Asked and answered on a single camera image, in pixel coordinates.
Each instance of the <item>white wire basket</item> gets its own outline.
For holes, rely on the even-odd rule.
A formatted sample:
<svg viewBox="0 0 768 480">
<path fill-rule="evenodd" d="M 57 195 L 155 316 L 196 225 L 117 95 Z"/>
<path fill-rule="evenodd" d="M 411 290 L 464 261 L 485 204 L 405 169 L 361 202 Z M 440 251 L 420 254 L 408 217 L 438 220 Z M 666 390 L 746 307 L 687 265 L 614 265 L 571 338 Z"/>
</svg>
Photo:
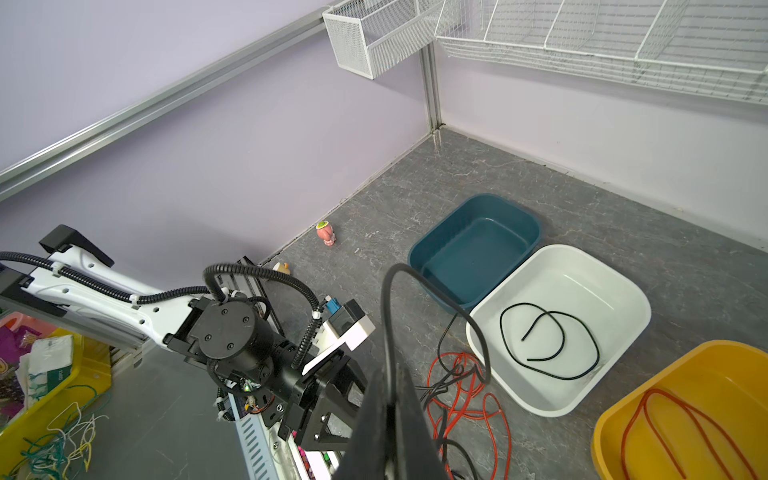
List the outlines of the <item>white wire basket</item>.
<svg viewBox="0 0 768 480">
<path fill-rule="evenodd" d="M 347 0 L 323 13 L 341 68 L 376 78 L 435 39 L 442 0 Z"/>
<path fill-rule="evenodd" d="M 445 0 L 451 56 L 768 103 L 768 0 Z"/>
</svg>

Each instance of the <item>yellow basin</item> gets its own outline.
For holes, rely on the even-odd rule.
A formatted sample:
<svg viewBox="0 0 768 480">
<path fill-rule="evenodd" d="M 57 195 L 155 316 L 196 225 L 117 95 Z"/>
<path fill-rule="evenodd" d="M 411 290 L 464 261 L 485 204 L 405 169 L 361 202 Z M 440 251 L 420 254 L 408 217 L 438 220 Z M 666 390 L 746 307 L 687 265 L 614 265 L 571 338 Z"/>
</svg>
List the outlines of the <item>yellow basin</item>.
<svg viewBox="0 0 768 480">
<path fill-rule="evenodd" d="M 621 467 L 621 439 L 643 394 L 653 388 L 711 417 L 736 443 L 757 478 L 768 479 L 768 354 L 726 340 L 699 345 L 601 415 L 594 428 L 592 460 L 603 479 L 627 478 Z M 687 478 L 727 478 L 681 407 L 652 395 L 647 409 Z M 754 478 L 726 437 L 700 415 L 696 418 L 734 480 Z M 625 455 L 633 480 L 682 478 L 642 412 L 627 435 Z"/>
</svg>

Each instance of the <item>gray tabletop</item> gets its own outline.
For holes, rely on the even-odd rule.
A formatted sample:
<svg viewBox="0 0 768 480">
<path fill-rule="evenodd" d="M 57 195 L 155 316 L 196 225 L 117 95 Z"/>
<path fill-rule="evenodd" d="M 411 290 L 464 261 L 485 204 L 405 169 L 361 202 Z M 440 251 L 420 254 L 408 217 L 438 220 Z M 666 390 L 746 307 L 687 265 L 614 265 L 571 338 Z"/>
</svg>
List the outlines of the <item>gray tabletop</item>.
<svg viewBox="0 0 768 480">
<path fill-rule="evenodd" d="M 600 414 L 695 346 L 730 339 L 768 350 L 768 253 L 637 204 L 554 170 L 443 129 L 329 215 L 338 240 L 326 247 L 314 231 L 276 260 L 318 294 L 358 300 L 379 325 L 384 272 L 406 262 L 411 246 L 472 195 L 490 192 L 534 211 L 541 245 L 565 243 L 635 282 L 650 300 L 650 325 L 576 407 L 559 418 L 531 414 L 498 387 L 512 430 L 509 478 L 597 478 L 590 455 Z M 298 341 L 308 321 L 304 300 L 266 283 L 286 333 Z M 399 351 L 414 382 L 424 383 L 451 316 L 412 280 L 399 277 L 392 311 Z M 445 347 L 470 351 L 463 321 Z M 381 366 L 378 329 L 354 356 L 368 375 Z M 504 438 L 500 424 L 497 438 Z M 463 419 L 450 435 L 470 452 L 481 477 L 493 468 L 485 424 Z M 465 470 L 462 461 L 451 463 Z"/>
</svg>

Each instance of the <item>orange wire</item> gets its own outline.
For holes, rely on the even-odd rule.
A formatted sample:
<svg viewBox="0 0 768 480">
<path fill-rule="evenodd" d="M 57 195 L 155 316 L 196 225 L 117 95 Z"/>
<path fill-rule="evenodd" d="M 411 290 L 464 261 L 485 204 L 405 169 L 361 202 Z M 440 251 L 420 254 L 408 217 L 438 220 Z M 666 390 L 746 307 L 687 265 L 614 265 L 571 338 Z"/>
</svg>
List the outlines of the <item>orange wire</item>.
<svg viewBox="0 0 768 480">
<path fill-rule="evenodd" d="M 664 450 L 667 451 L 667 454 L 669 455 L 672 462 L 675 464 L 675 467 L 677 467 L 678 472 L 683 478 L 686 478 L 685 474 L 683 473 L 683 469 L 677 464 L 677 460 L 672 455 L 672 452 L 667 447 L 667 444 L 664 443 L 664 440 L 661 438 L 661 435 L 654 427 L 653 423 L 650 422 L 650 416 L 647 413 L 647 403 L 650 396 L 657 394 L 662 395 L 664 397 L 667 397 L 669 400 L 672 400 L 677 404 L 679 407 L 681 407 L 690 417 L 691 420 L 693 420 L 694 425 L 696 425 L 697 430 L 703 437 L 704 442 L 707 444 L 707 448 L 714 456 L 715 460 L 717 461 L 717 464 L 720 466 L 720 468 L 723 470 L 723 473 L 725 473 L 726 477 L 728 477 L 729 480 L 733 480 L 733 477 L 731 476 L 730 472 L 728 472 L 728 469 L 726 468 L 725 464 L 723 463 L 723 460 L 720 458 L 720 456 L 715 451 L 715 448 L 712 446 L 712 442 L 710 442 L 709 437 L 707 436 L 707 433 L 704 431 L 703 427 L 699 423 L 699 420 L 694 415 L 694 412 L 699 414 L 701 417 L 703 417 L 705 420 L 707 420 L 709 423 L 711 423 L 728 441 L 731 448 L 736 452 L 736 454 L 741 459 L 741 462 L 746 466 L 746 469 L 750 471 L 750 475 L 752 475 L 752 478 L 754 480 L 757 480 L 757 474 L 752 468 L 752 465 L 746 460 L 746 457 L 744 457 L 744 454 L 741 452 L 739 447 L 736 445 L 736 443 L 733 441 L 733 439 L 726 433 L 726 431 L 721 427 L 717 422 L 712 420 L 711 417 L 709 417 L 707 414 L 702 412 L 701 410 L 697 409 L 696 407 L 692 406 L 691 404 L 685 402 L 682 399 L 677 398 L 676 396 L 672 395 L 669 392 L 665 392 L 661 389 L 649 389 L 643 394 L 643 398 L 641 398 L 640 403 L 637 405 L 637 409 L 634 411 L 634 415 L 632 415 L 632 419 L 629 421 L 629 424 L 627 424 L 627 428 L 624 429 L 624 434 L 621 436 L 621 469 L 624 471 L 624 477 L 629 480 L 629 471 L 627 470 L 627 437 L 629 436 L 629 431 L 632 428 L 632 425 L 634 424 L 635 420 L 637 420 L 637 417 L 640 415 L 640 410 L 645 410 L 646 419 L 648 420 L 651 429 L 653 429 L 654 434 L 659 439 L 661 444 L 664 446 Z"/>
<path fill-rule="evenodd" d="M 480 363 L 478 359 L 469 353 L 456 353 L 456 352 L 449 352 L 449 353 L 443 353 L 440 355 L 440 358 L 444 357 L 455 357 L 453 360 L 453 369 L 456 368 L 458 365 L 462 365 L 464 368 L 464 372 L 467 371 L 467 365 L 468 362 L 472 362 L 475 366 L 480 368 Z M 435 359 L 431 366 L 429 367 L 429 374 L 427 375 L 427 386 L 431 385 L 432 382 L 432 371 L 435 368 L 435 365 L 437 364 L 439 360 Z M 505 465 L 504 470 L 504 478 L 507 478 L 509 476 L 509 465 L 511 462 L 511 454 L 512 454 L 512 438 L 511 438 L 511 431 L 509 429 L 509 423 L 507 422 L 507 417 L 504 414 L 504 410 L 502 409 L 501 403 L 498 401 L 495 395 L 492 393 L 486 393 L 483 396 L 483 406 L 482 410 L 471 410 L 469 409 L 469 404 L 471 403 L 472 399 L 474 399 L 476 396 L 482 392 L 482 390 L 485 388 L 485 385 L 481 382 L 478 383 L 478 386 L 475 387 L 475 382 L 479 381 L 479 378 L 477 377 L 477 373 L 472 375 L 469 388 L 464 389 L 462 383 L 466 379 L 460 380 L 456 383 L 456 396 L 453 399 L 453 403 L 451 406 L 446 405 L 445 403 L 438 400 L 436 397 L 431 399 L 429 402 L 429 405 L 436 404 L 437 406 L 440 406 L 441 408 L 445 409 L 445 418 L 446 423 L 448 424 L 445 428 L 445 432 L 443 434 L 443 438 L 447 438 L 448 434 L 451 432 L 453 427 L 456 425 L 456 423 L 462 419 L 470 419 L 470 420 L 482 420 L 485 421 L 485 426 L 488 428 L 488 434 L 491 437 L 491 442 L 493 444 L 493 452 L 494 452 L 494 464 L 493 464 L 493 473 L 491 474 L 491 480 L 495 478 L 496 472 L 498 471 L 498 446 L 496 445 L 496 437 L 493 434 L 493 430 L 491 429 L 491 424 L 488 421 L 489 419 L 501 415 L 502 419 L 504 420 L 504 426 L 507 429 L 507 462 Z M 457 406 L 459 404 L 459 401 L 461 400 L 461 397 L 463 394 L 466 394 L 466 399 L 463 402 L 462 406 L 457 409 Z M 496 401 L 496 405 L 498 407 L 497 410 L 494 412 L 488 412 L 488 409 L 486 407 L 486 402 L 488 400 L 488 397 L 492 397 Z M 432 437 L 434 439 L 437 439 L 438 437 L 438 428 L 440 425 L 440 422 L 442 421 L 442 415 L 437 418 L 435 421 L 432 417 L 432 412 L 430 408 L 427 408 L 427 415 L 429 416 L 429 421 L 432 422 Z M 453 479 L 453 473 L 451 472 L 450 466 L 446 463 L 445 464 L 445 470 L 448 472 L 449 478 Z"/>
</svg>

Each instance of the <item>gray floor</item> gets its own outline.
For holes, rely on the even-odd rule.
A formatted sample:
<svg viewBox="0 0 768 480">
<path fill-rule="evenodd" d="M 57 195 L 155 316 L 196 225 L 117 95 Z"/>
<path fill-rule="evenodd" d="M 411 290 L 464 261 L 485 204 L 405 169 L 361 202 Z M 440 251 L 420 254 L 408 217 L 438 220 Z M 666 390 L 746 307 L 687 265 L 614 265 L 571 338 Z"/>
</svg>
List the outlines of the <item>gray floor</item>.
<svg viewBox="0 0 768 480">
<path fill-rule="evenodd" d="M 386 269 L 405 262 L 414 242 L 481 192 L 533 210 L 545 226 L 542 245 L 566 243 L 597 257 L 633 280 L 653 308 L 640 338 L 566 416 L 533 415 L 489 387 L 512 429 L 510 478 L 597 478 L 592 430 L 622 396 L 710 339 L 768 350 L 768 254 L 445 129 L 439 144 L 426 141 L 329 217 L 338 236 L 334 247 L 310 231 L 277 258 L 316 293 L 356 298 L 378 323 Z M 281 285 L 266 289 L 297 341 L 308 320 L 304 300 Z M 396 281 L 392 310 L 399 350 L 415 382 L 423 382 L 450 315 L 404 278 Z M 463 323 L 446 347 L 468 348 Z M 94 446 L 92 477 L 246 478 L 234 428 L 213 420 L 214 388 L 204 372 L 178 369 L 180 360 L 162 352 L 153 355 L 116 382 L 110 420 L 99 427 Z M 355 357 L 368 374 L 381 365 L 380 330 Z M 451 437 L 489 477 L 485 427 L 462 420 Z M 458 459 L 452 464 L 462 469 Z"/>
</svg>

